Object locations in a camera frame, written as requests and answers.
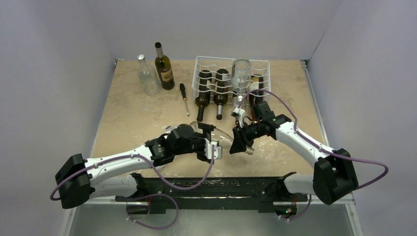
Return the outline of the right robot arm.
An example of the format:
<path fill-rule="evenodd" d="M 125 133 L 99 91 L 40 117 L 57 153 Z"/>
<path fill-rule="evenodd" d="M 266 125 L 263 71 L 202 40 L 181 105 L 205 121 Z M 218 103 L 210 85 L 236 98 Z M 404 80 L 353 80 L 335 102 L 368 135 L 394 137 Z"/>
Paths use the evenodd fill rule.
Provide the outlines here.
<path fill-rule="evenodd" d="M 252 111 L 257 121 L 246 124 L 245 110 L 232 109 L 231 115 L 237 123 L 233 128 L 231 154 L 245 152 L 255 139 L 269 136 L 290 147 L 313 168 L 310 176 L 289 173 L 281 177 L 276 187 L 280 199 L 288 200 L 296 193 L 311 194 L 331 205 L 358 188 L 353 162 L 345 149 L 335 150 L 311 138 L 286 115 L 275 115 L 267 102 L 255 105 Z"/>

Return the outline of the tall clear bottle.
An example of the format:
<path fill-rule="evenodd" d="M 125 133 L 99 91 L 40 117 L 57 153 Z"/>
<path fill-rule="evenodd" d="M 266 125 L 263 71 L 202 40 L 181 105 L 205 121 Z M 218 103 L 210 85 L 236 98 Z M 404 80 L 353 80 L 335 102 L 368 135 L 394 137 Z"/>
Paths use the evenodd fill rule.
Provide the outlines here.
<path fill-rule="evenodd" d="M 203 129 L 199 128 L 199 125 L 202 125 L 203 123 L 193 121 L 189 125 L 193 128 L 193 130 L 197 133 L 202 133 Z M 228 133 L 222 131 L 219 128 L 214 128 L 213 131 L 211 131 L 211 140 L 217 141 L 222 146 L 223 151 L 230 152 L 231 146 L 233 144 L 233 137 L 231 137 Z"/>

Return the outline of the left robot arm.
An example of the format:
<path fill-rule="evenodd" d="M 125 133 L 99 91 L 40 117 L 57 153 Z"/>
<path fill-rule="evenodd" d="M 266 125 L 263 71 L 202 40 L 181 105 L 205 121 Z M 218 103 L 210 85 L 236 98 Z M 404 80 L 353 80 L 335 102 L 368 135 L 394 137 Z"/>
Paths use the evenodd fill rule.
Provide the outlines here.
<path fill-rule="evenodd" d="M 50 200 L 59 201 L 63 209 L 78 207 L 88 200 L 116 196 L 121 190 L 103 186 L 111 178 L 134 170 L 153 169 L 173 162 L 183 154 L 194 153 L 211 168 L 222 157 L 222 147 L 211 134 L 215 127 L 201 123 L 199 131 L 180 124 L 143 145 L 119 154 L 99 158 L 84 158 L 80 153 L 70 156 L 55 175 L 56 188 Z"/>

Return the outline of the dark labelled wine bottle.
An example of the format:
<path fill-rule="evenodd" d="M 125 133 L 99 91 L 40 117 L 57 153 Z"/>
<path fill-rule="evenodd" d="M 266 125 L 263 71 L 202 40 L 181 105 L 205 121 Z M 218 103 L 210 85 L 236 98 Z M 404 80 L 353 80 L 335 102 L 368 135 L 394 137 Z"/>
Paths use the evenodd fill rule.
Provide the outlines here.
<path fill-rule="evenodd" d="M 163 53 L 162 45 L 160 42 L 155 42 L 155 49 L 157 57 L 155 58 L 155 67 L 160 79 L 162 88 L 165 90 L 171 90 L 175 86 L 172 66 L 170 59 Z"/>

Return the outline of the clear bottle silver cap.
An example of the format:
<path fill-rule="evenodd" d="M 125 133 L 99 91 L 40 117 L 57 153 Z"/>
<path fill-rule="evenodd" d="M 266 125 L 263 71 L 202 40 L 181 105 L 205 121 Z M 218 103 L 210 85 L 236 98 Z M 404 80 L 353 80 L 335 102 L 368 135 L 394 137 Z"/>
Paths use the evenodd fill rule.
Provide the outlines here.
<path fill-rule="evenodd" d="M 147 64 L 143 54 L 137 56 L 137 61 L 139 63 L 137 74 L 144 92 L 147 95 L 156 95 L 160 93 L 161 85 L 155 69 Z"/>

